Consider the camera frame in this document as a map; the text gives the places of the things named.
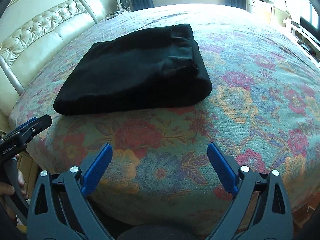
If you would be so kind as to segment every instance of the tufted headboard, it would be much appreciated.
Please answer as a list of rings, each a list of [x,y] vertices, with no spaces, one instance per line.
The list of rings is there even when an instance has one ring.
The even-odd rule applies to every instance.
[[[26,22],[0,43],[0,130],[39,71],[70,41],[106,15],[99,0],[68,0]]]

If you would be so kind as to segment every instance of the floral bedspread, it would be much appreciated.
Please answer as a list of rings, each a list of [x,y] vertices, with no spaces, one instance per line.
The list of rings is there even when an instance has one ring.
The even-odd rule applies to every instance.
[[[208,98],[191,107],[99,115],[53,110],[92,44],[182,23],[191,25],[211,78]],[[91,196],[103,212],[132,225],[172,221],[206,235],[231,200],[206,156],[208,143],[255,171],[279,170],[295,210],[320,186],[319,107],[320,72],[279,31],[237,8],[172,5],[102,20],[73,40],[30,83],[10,123],[51,115],[52,127],[28,146],[51,173],[110,143],[112,162]]]

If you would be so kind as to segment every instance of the silver screw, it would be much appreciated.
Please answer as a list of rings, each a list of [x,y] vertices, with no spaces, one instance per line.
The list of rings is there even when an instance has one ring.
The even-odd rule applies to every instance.
[[[273,171],[272,171],[272,174],[275,175],[275,176],[279,176],[279,171],[273,170]]]
[[[41,176],[41,177],[44,177],[44,176],[47,176],[47,174],[48,174],[47,171],[41,171],[40,176]]]
[[[250,168],[248,166],[245,166],[245,165],[241,166],[241,171],[248,172],[249,170]]]
[[[73,167],[70,168],[70,172],[71,173],[76,173],[78,171],[79,171],[79,168],[77,166],[73,166]]]

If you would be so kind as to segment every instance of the fan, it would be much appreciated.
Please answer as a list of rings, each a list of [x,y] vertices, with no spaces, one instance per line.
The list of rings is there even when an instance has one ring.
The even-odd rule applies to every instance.
[[[129,0],[117,0],[117,3],[118,3],[118,10],[120,12],[123,12],[123,11],[131,12]]]

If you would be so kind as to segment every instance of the television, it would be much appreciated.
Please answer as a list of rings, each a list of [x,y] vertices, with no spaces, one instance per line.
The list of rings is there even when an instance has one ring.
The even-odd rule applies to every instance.
[[[307,33],[317,44],[320,45],[320,18],[308,0],[301,0],[300,26],[306,29]]]

